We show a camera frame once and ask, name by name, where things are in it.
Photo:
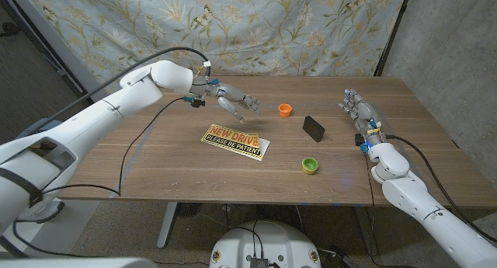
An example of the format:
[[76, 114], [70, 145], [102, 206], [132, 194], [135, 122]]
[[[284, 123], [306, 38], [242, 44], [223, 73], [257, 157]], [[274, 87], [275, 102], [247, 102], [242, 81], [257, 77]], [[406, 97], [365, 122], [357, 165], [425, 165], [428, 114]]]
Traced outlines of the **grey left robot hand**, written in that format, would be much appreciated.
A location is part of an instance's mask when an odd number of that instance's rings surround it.
[[240, 123], [244, 122], [242, 113], [236, 108], [237, 103], [246, 110], [252, 110], [259, 115], [260, 102], [257, 98], [245, 94], [242, 90], [232, 85], [222, 82], [192, 84], [189, 92], [201, 99], [204, 96], [213, 96], [217, 98], [219, 106], [230, 113]]

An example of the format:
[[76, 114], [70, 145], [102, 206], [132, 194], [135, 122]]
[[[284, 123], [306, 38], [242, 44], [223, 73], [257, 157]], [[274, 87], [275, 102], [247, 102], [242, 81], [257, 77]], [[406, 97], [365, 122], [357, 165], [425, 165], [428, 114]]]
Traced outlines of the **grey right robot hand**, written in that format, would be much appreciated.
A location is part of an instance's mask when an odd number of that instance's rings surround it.
[[339, 107], [354, 121], [368, 147], [384, 142], [377, 111], [355, 89], [345, 90], [345, 99]]

